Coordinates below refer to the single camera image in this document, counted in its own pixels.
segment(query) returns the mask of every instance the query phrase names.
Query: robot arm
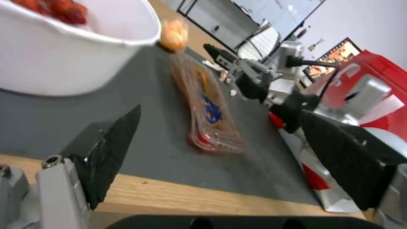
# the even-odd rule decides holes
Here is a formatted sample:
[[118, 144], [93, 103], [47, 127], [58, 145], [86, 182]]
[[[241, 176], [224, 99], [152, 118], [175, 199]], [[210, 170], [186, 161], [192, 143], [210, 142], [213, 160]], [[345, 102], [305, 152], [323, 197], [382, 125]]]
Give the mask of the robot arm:
[[91, 124], [65, 148], [65, 158], [54, 155], [42, 162], [36, 184], [29, 184], [21, 169], [0, 165], [0, 228], [88, 228], [90, 210], [103, 202], [140, 115], [137, 106], [106, 131], [105, 124]]
[[[262, 82], [262, 77], [258, 76], [263, 72], [257, 71], [256, 75], [247, 70], [233, 71], [234, 83], [240, 92], [248, 99], [257, 99], [278, 116], [288, 133], [301, 135], [300, 138], [309, 144], [361, 210], [378, 208], [376, 217], [380, 218], [382, 225], [405, 227], [407, 189], [403, 187], [407, 185], [407, 159], [383, 142], [385, 139], [377, 138], [359, 127], [358, 123], [388, 95], [391, 88], [378, 78], [364, 76], [350, 90], [346, 106], [331, 109], [321, 103], [321, 98], [329, 84], [344, 70], [339, 71], [338, 66], [332, 63], [303, 60], [299, 42], [283, 42], [279, 54], [275, 77], [267, 82]], [[237, 59], [234, 63], [245, 61]], [[319, 95], [305, 95], [295, 90], [301, 65], [337, 69]], [[398, 181], [398, 187], [392, 185], [395, 181]]]

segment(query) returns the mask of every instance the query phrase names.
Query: desk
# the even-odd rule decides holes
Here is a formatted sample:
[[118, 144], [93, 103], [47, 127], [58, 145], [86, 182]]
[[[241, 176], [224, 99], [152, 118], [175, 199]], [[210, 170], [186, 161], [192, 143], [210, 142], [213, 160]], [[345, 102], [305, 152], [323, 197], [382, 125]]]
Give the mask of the desk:
[[[175, 14], [168, 8], [165, 10], [165, 6], [160, 4], [158, 0], [151, 0], [151, 3], [158, 14], [160, 12], [167, 15]], [[195, 40], [195, 34], [192, 32], [194, 30], [193, 27], [190, 28], [190, 40]], [[188, 44], [190, 48], [195, 50], [194, 45], [196, 43]], [[199, 48], [195, 51], [205, 55]], [[30, 182], [35, 182], [35, 172], [40, 168], [39, 160], [20, 156], [0, 154], [0, 162], [22, 168]], [[107, 214], [115, 217], [112, 220], [129, 214], [337, 215], [327, 213], [317, 205], [192, 187], [124, 174], [117, 175], [105, 202], [99, 205], [97, 211], [114, 213]], [[107, 215], [105, 213], [95, 214], [95, 216], [99, 216], [99, 221], [103, 219], [108, 224], [111, 221], [108, 222]], [[341, 214], [341, 216], [344, 215], [363, 218], [361, 213]]]

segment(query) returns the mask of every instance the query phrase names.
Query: white surface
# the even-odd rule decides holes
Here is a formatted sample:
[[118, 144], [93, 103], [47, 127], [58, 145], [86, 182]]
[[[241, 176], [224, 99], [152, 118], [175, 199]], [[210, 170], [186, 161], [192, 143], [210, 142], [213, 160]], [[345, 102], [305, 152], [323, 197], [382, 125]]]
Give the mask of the white surface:
[[96, 33], [0, 1], [0, 31], [7, 31], [0, 33], [0, 88], [52, 96], [94, 91], [160, 37], [147, 0], [80, 2]]
[[323, 38], [313, 56], [319, 58], [349, 37], [362, 50], [382, 55], [407, 70], [406, 0], [326, 0], [307, 20], [305, 47]]
[[234, 2], [245, 7], [256, 22], [261, 23], [263, 19], [269, 21], [282, 38], [289, 35], [320, 4], [320, 0], [234, 0]]
[[274, 48], [278, 40], [278, 32], [271, 26], [263, 32], [250, 39], [250, 42], [243, 44], [237, 51], [237, 55], [243, 59], [261, 60], [266, 57]]

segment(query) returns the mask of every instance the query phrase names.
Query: screw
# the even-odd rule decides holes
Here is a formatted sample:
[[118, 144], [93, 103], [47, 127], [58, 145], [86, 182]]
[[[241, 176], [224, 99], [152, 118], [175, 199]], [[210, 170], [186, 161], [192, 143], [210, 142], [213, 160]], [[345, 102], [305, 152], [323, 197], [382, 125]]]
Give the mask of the screw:
[[64, 161], [63, 161], [62, 156], [57, 154], [57, 155], [50, 156], [46, 160], [42, 161], [41, 166], [43, 169], [48, 169], [48, 168], [51, 168], [51, 167], [54, 167], [56, 165], [63, 164], [63, 163], [64, 163]]
[[11, 169], [8, 165], [0, 164], [0, 176], [2, 176], [4, 178], [11, 177]]

